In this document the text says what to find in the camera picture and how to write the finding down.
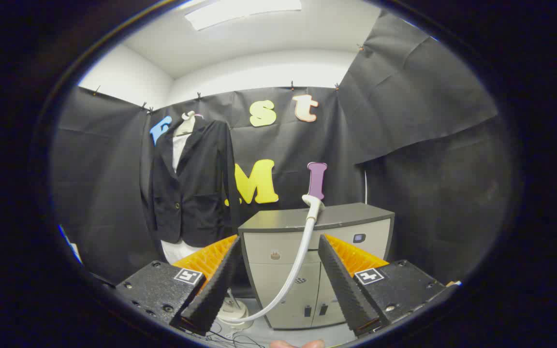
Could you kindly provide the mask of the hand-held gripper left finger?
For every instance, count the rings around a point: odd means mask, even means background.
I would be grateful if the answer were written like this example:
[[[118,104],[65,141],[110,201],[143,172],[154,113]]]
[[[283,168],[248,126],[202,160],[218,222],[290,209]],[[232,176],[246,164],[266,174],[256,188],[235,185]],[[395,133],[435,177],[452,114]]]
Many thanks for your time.
[[[178,330],[205,335],[225,300],[242,258],[238,235],[169,264],[151,261],[115,286],[142,315]]]

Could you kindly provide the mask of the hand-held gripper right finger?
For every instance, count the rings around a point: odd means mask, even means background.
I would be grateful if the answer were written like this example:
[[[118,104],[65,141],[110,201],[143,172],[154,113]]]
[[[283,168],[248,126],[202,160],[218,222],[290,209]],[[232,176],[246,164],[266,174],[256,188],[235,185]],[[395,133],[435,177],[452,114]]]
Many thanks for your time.
[[[387,262],[329,234],[319,258],[347,325],[357,337],[380,331],[437,305],[455,291],[408,260]]]

